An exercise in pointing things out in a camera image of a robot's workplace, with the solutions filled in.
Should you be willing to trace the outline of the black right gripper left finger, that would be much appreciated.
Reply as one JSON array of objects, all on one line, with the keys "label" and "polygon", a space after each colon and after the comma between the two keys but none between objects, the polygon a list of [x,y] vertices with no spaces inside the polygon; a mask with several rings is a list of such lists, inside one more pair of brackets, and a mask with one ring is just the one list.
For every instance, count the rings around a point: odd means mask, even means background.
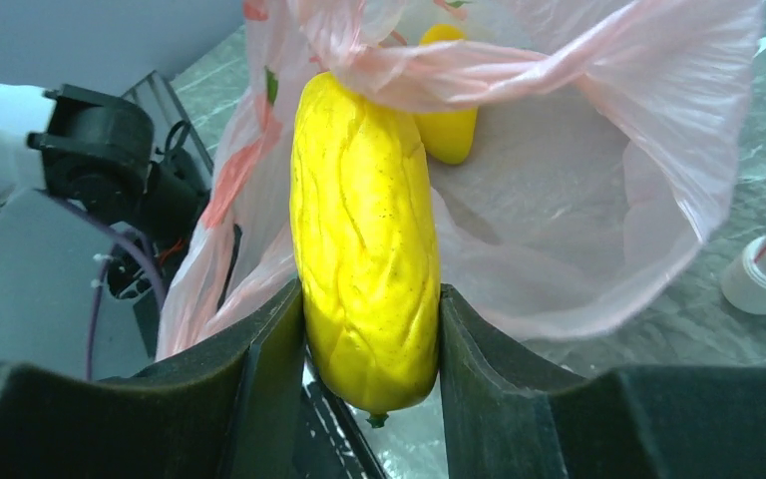
[{"label": "black right gripper left finger", "polygon": [[0,478],[290,478],[303,356],[292,280],[130,378],[0,362]]}]

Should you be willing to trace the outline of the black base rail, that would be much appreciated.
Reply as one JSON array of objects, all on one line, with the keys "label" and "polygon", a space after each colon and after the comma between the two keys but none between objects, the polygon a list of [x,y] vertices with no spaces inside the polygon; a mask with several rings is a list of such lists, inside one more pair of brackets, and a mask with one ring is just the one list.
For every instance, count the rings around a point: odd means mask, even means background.
[{"label": "black base rail", "polygon": [[304,362],[293,453],[294,476],[305,479],[387,479],[349,407]]}]

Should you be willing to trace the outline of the pink plastic bag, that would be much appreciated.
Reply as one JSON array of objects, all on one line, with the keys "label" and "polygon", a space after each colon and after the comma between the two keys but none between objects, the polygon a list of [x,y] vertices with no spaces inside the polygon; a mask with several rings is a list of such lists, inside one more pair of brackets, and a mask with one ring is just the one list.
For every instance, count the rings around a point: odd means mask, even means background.
[{"label": "pink plastic bag", "polygon": [[432,163],[443,280],[518,339],[607,333],[726,220],[760,1],[246,1],[249,84],[161,315],[158,359],[295,274],[289,157],[330,70],[407,111],[478,108],[469,159]]}]

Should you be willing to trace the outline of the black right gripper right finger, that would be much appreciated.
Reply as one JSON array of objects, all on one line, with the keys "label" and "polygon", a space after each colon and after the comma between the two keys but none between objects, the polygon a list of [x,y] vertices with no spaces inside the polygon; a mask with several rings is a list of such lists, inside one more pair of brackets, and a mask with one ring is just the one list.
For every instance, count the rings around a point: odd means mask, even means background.
[{"label": "black right gripper right finger", "polygon": [[629,365],[587,379],[439,304],[453,478],[766,478],[766,367]]}]

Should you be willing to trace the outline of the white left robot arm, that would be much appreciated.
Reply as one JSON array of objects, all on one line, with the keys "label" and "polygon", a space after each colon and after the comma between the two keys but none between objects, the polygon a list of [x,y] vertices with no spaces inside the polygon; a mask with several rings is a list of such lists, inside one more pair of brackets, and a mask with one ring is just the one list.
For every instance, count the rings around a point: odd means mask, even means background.
[{"label": "white left robot arm", "polygon": [[149,365],[212,167],[158,74],[119,97],[0,84],[0,360]]}]

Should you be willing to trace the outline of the yellow wrinkled fake fruit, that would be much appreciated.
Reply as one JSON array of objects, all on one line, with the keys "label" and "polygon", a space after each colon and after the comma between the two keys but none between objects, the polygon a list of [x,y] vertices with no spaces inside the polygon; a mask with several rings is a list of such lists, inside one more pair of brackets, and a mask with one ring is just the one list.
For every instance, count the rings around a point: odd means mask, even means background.
[{"label": "yellow wrinkled fake fruit", "polygon": [[294,124],[290,225],[320,378],[383,426],[420,403],[439,362],[441,261],[413,118],[343,87],[304,87]]}]

